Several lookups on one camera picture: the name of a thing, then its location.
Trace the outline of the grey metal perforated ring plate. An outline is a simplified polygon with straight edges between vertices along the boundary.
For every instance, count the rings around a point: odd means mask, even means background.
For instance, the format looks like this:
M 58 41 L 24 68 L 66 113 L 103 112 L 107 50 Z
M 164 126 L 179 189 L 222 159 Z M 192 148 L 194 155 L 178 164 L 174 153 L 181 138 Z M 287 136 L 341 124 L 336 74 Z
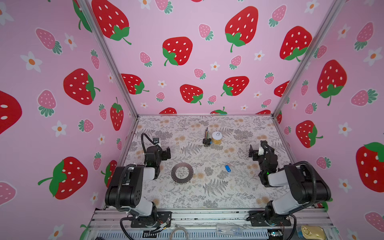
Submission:
M 185 184 L 191 181 L 194 175 L 192 166 L 188 163 L 178 163 L 171 171 L 171 177 L 175 183 Z

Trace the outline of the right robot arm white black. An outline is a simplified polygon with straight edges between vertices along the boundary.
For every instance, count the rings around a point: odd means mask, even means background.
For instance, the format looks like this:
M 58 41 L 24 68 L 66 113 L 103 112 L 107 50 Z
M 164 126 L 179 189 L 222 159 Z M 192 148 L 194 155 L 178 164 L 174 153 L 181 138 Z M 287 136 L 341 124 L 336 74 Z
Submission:
M 294 213 L 331 199 L 330 188 L 310 163 L 301 161 L 278 169 L 278 156 L 267 141 L 261 141 L 258 150 L 250 147 L 249 157 L 259 163 L 264 187 L 289 187 L 285 195 L 269 201 L 264 211 L 249 212 L 246 220 L 253 226 L 289 224 Z

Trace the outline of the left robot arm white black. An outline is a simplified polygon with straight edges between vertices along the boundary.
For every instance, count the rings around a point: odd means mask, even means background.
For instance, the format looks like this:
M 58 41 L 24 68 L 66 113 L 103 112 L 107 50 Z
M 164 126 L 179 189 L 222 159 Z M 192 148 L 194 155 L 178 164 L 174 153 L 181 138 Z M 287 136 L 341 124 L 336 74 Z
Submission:
M 129 212 L 137 219 L 149 222 L 158 220 L 157 207 L 142 196 L 143 182 L 156 180 L 161 172 L 161 163 L 171 158 L 170 148 L 163 150 L 160 139 L 150 139 L 141 134 L 144 163 L 117 167 L 105 195 L 105 204 L 120 212 Z

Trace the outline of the blue capped key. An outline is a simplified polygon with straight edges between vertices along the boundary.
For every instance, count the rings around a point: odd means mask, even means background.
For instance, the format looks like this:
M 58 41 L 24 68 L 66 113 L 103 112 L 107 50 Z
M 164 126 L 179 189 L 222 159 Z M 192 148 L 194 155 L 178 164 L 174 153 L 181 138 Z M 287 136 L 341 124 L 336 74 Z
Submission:
M 225 165 L 225 168 L 226 168 L 226 170 L 227 170 L 228 173 L 231 172 L 231 168 L 230 168 L 228 165 Z

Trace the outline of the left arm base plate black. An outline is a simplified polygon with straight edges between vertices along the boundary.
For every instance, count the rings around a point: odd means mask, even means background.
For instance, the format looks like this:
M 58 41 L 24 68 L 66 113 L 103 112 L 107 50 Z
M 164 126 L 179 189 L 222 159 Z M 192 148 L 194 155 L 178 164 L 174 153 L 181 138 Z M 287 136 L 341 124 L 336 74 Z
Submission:
M 131 228 L 157 228 L 161 224 L 171 226 L 172 212 L 160 211 L 147 217 L 138 217 L 131 221 Z

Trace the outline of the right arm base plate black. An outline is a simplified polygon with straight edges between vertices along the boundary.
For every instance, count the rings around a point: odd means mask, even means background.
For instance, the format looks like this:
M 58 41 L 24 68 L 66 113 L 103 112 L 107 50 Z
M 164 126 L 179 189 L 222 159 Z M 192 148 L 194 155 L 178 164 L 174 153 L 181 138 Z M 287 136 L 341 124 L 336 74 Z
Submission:
M 253 227 L 289 227 L 292 225 L 288 215 L 277 215 L 266 211 L 249 211 L 246 221 Z

